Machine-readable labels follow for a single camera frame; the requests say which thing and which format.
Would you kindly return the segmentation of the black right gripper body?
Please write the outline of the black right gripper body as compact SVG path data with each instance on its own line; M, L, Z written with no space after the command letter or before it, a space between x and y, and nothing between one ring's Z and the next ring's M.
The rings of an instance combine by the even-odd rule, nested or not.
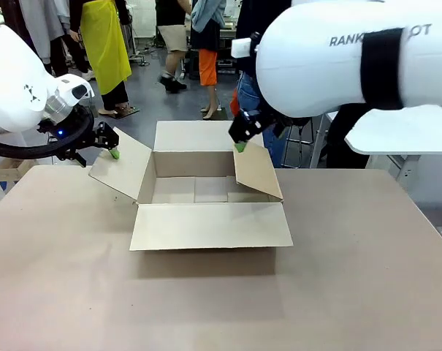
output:
M292 125L292 120L289 117L268 107L264 109L241 110L241 115L256 119L262 125L262 132L271 128L276 137L280 137L286 128Z

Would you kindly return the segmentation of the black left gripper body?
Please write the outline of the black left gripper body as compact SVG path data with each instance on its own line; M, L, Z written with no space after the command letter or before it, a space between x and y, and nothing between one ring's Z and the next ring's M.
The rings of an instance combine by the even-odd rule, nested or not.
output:
M38 158L56 156L61 148L75 148L77 151L94 144L94 115L89 107L75 105L72 112L61 122L46 119L39 123L38 132L48 133L50 139L41 146Z

